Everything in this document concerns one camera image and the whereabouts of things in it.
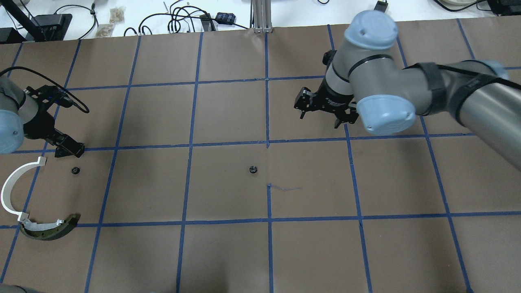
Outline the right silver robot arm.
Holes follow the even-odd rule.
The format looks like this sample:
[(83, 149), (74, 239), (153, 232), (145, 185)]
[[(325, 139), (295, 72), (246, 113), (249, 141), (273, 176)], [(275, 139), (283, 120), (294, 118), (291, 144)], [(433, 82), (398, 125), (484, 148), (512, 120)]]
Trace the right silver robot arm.
[(415, 63), (399, 69), (390, 49), (395, 21), (381, 11), (362, 11), (344, 31), (338, 50), (323, 56), (326, 74), (316, 92), (303, 87), (293, 107), (335, 115), (334, 128), (361, 119), (365, 130), (389, 136), (419, 116), (447, 112), (520, 169), (520, 85), (496, 61), (440, 65)]

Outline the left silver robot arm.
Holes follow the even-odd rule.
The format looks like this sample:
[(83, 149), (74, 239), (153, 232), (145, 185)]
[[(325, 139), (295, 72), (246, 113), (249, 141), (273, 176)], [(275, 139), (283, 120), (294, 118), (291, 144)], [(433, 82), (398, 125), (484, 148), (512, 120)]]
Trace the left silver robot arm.
[(84, 143), (55, 128), (55, 119), (48, 109), (79, 105), (73, 95), (59, 85), (44, 85), (38, 89), (21, 89), (8, 77), (0, 79), (0, 150), (12, 153), (20, 148), (24, 139), (45, 140), (56, 146), (55, 157), (73, 155), (80, 158), (85, 152)]

